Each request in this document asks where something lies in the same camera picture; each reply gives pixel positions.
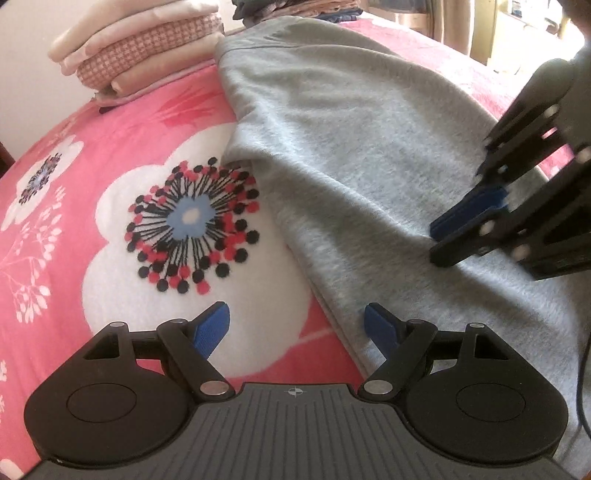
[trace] crosshair marking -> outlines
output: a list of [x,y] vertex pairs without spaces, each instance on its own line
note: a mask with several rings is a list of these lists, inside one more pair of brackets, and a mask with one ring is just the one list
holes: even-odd
[[285,392],[289,393],[289,395],[291,395],[292,397],[297,397],[298,395],[302,395],[302,393],[306,393],[300,387],[292,387],[289,390],[286,390]]

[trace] gray cloth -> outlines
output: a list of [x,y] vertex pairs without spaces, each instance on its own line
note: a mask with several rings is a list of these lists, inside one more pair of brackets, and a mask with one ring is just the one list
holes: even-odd
[[[484,322],[564,395],[570,423],[556,460],[590,470],[574,401],[591,274],[533,282],[500,252],[448,269],[428,261],[429,223],[471,188],[494,120],[437,73],[328,22],[270,20],[220,42],[216,57],[238,118],[223,162],[252,164],[365,373],[383,361],[363,332],[369,302],[441,329]],[[513,201],[542,183],[532,172]]]

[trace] dotted flower pattern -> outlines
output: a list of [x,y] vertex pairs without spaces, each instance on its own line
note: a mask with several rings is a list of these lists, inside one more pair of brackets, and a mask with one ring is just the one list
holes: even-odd
[[137,252],[143,265],[141,278],[165,292],[189,291],[191,279],[205,295],[210,286],[208,271],[219,278],[230,275],[230,263],[244,263],[248,245],[256,244],[259,232],[248,229],[242,216],[259,210],[255,178],[245,170],[216,166],[175,166],[163,186],[154,185],[130,205],[127,225],[128,252]]
[[41,167],[39,167],[39,170],[37,170],[35,174],[29,179],[27,186],[21,193],[21,197],[18,199],[18,203],[24,205],[31,199],[31,197],[36,195],[37,192],[39,192],[47,184],[49,177],[56,169],[60,158],[61,154],[56,153],[55,155],[45,159]]

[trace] floral bedspread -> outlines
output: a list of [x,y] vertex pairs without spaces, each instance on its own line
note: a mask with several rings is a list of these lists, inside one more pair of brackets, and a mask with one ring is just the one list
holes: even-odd
[[[437,70],[496,116],[518,91],[390,22],[345,28]],[[209,67],[104,115],[88,103],[0,180],[0,473],[38,461],[28,396],[115,320],[153,329],[223,300],[232,323],[210,361],[236,388],[361,382],[256,178],[219,165],[234,121]]]

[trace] ribbed gray surface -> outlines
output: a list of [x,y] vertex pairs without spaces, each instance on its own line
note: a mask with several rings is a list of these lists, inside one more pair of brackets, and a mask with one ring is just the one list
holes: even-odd
[[43,462],[28,480],[572,480],[550,460],[508,469],[454,463],[418,442],[393,408],[345,385],[247,384],[199,407],[178,439],[109,470]]

